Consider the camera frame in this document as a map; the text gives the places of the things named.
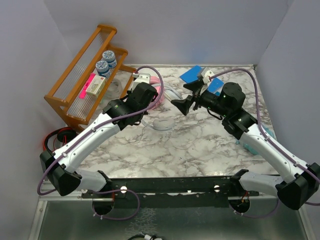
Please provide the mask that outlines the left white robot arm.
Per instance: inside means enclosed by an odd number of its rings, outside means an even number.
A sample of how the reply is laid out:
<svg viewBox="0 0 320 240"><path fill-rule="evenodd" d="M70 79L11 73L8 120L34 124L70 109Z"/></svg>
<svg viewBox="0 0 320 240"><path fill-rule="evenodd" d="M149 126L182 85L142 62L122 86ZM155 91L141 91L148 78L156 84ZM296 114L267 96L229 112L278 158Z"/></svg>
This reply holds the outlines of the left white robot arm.
<svg viewBox="0 0 320 240"><path fill-rule="evenodd" d="M97 118L70 142L53 152L43 151L39 156L41 167L54 190L66 196L75 190L88 189L106 197L111 190L107 176L102 171L80 171L79 166L104 141L140 122L157 96L153 86L138 83L127 96L109 101Z"/></svg>

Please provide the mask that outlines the red black headphones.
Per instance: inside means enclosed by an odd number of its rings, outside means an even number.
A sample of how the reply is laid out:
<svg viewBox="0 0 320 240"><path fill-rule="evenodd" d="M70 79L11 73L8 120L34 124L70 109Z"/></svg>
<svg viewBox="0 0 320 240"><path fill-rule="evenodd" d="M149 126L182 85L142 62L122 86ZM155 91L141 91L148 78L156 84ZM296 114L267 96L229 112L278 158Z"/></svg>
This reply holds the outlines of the red black headphones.
<svg viewBox="0 0 320 240"><path fill-rule="evenodd" d="M42 149L43 151L49 151L54 152L57 148L57 142L60 142L62 146L69 143L71 140L73 140L77 136L77 132L72 129L71 127L62 127L57 130L54 130L53 132L49 133L42 142ZM50 139L53 138L52 147L53 149L48 147L48 143Z"/></svg>

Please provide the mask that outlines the white headphones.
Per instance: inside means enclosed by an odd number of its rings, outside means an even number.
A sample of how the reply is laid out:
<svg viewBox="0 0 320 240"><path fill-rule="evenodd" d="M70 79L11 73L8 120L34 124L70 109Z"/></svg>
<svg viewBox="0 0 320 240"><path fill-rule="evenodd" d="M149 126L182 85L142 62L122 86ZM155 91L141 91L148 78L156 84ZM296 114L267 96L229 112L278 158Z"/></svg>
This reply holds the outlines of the white headphones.
<svg viewBox="0 0 320 240"><path fill-rule="evenodd" d="M165 99L168 101L182 100L182 95L173 87L165 84L163 94L153 109L159 107ZM154 118L150 123L142 120L141 123L145 128L164 134L168 141L168 147L170 146L178 150L187 150L203 133L201 125L196 123L179 123L173 116Z"/></svg>

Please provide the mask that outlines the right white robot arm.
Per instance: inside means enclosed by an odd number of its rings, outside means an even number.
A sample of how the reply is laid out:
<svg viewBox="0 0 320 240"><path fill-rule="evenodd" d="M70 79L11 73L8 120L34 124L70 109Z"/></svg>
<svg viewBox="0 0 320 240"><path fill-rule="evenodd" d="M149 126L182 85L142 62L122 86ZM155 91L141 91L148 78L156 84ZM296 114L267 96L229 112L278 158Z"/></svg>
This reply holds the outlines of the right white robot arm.
<svg viewBox="0 0 320 240"><path fill-rule="evenodd" d="M246 98L239 84L228 82L220 95L204 90L202 81L184 84L192 95L175 99L171 103L183 115L190 108L203 107L222 119L224 129L243 144L255 149L277 172L278 177L241 170L231 179L229 189L240 196L246 191L256 191L278 197L292 210L299 210L316 193L320 186L320 166L308 164L285 149L259 125L258 120L243 109Z"/></svg>

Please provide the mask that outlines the clear tape roll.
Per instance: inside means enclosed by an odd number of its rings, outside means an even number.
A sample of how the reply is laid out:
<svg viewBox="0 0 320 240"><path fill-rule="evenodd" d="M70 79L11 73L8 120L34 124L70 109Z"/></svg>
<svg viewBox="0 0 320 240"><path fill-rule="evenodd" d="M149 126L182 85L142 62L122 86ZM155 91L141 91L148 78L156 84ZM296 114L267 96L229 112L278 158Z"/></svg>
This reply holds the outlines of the clear tape roll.
<svg viewBox="0 0 320 240"><path fill-rule="evenodd" d="M104 96L107 99L110 99L110 100L118 99L121 96L122 92L123 92L122 82L120 80L118 80L118 79L114 79L110 83L110 85L109 85L108 89L106 90Z"/></svg>

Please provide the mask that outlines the black front mounting rail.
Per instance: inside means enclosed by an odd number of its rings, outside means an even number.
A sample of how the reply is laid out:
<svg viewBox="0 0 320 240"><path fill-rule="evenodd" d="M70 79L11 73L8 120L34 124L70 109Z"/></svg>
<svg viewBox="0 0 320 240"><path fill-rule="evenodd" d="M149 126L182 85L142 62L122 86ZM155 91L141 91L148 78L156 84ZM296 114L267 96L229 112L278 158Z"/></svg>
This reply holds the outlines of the black front mounting rail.
<svg viewBox="0 0 320 240"><path fill-rule="evenodd" d="M246 191L230 176L113 178L107 184L111 194L97 194L91 190L81 197L116 208L227 208L230 200L243 196L258 196Z"/></svg>

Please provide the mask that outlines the wooden tiered shelf rack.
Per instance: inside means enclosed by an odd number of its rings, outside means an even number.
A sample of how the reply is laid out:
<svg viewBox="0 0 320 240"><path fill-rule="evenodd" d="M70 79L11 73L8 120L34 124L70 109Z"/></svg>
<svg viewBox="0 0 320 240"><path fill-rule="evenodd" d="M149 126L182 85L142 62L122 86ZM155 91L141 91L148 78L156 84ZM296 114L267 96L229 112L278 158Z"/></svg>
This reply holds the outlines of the wooden tiered shelf rack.
<svg viewBox="0 0 320 240"><path fill-rule="evenodd" d="M44 96L46 102L66 125L77 132L83 131L83 127L89 124L118 72L129 73L128 80L124 82L124 89L117 95L118 97L125 96L133 81L132 74L136 69L124 64L128 51L111 43L116 34L117 29L114 26L99 24L49 93ZM90 74L94 72L96 63L102 59L102 54L106 50L115 53L115 68L110 70L110 77L106 80L98 96L86 95L84 98L80 98Z"/></svg>

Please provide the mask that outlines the blue-lidded jar front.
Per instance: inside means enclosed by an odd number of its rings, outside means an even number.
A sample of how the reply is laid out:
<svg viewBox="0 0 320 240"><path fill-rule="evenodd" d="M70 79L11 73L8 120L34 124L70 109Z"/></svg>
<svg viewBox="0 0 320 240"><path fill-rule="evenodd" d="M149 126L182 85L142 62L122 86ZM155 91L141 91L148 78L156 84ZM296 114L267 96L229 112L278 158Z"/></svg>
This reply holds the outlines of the blue-lidded jar front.
<svg viewBox="0 0 320 240"><path fill-rule="evenodd" d="M100 60L96 63L95 68L98 74L102 77L109 78L110 77L110 68L109 64L105 60Z"/></svg>

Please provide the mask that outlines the blue notebook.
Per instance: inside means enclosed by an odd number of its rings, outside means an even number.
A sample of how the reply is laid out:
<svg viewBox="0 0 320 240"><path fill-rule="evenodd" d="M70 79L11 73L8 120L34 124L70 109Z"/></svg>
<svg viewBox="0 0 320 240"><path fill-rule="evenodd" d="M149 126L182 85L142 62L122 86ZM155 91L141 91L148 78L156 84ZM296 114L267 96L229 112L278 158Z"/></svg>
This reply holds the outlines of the blue notebook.
<svg viewBox="0 0 320 240"><path fill-rule="evenodd" d="M182 75L180 75L180 79L185 83L194 82L197 80L197 74L202 69L203 69L202 67L196 65L196 66L192 67L191 69L189 69L188 71L186 71L185 73L183 73ZM224 82L216 77L211 81L211 84L209 85L207 90L209 92L219 96L223 85L224 85Z"/></svg>

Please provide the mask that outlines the blue-lidded jar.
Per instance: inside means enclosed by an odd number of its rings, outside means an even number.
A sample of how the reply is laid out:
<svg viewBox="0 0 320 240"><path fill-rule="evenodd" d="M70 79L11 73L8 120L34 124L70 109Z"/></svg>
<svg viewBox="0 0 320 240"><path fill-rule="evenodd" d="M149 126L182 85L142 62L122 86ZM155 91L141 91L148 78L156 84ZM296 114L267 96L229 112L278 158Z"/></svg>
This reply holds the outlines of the blue-lidded jar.
<svg viewBox="0 0 320 240"><path fill-rule="evenodd" d="M109 68L113 69L117 66L116 54L112 50L106 50L102 53L102 59L108 63Z"/></svg>
<svg viewBox="0 0 320 240"><path fill-rule="evenodd" d="M98 74L102 77L109 78L110 77L110 68L109 64L105 60L100 60L96 63L95 68Z"/></svg>

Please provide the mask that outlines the small cardboard box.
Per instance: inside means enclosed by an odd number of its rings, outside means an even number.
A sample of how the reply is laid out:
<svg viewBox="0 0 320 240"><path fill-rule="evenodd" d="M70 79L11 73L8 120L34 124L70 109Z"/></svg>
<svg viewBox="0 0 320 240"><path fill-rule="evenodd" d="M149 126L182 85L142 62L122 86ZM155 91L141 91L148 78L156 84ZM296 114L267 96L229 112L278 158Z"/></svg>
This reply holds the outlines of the small cardboard box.
<svg viewBox="0 0 320 240"><path fill-rule="evenodd" d="M98 97L102 89L104 88L105 83L106 83L105 77L95 75L86 89L86 94L90 96Z"/></svg>

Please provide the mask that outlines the blue-lidded jar rear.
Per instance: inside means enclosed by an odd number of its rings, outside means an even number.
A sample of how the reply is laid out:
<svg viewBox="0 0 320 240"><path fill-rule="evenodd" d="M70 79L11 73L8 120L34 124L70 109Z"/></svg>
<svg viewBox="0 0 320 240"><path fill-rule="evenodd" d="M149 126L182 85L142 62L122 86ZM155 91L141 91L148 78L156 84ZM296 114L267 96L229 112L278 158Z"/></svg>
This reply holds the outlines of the blue-lidded jar rear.
<svg viewBox="0 0 320 240"><path fill-rule="evenodd" d="M102 53L102 59L108 63L109 68L113 69L117 66L116 54L112 50L106 50Z"/></svg>

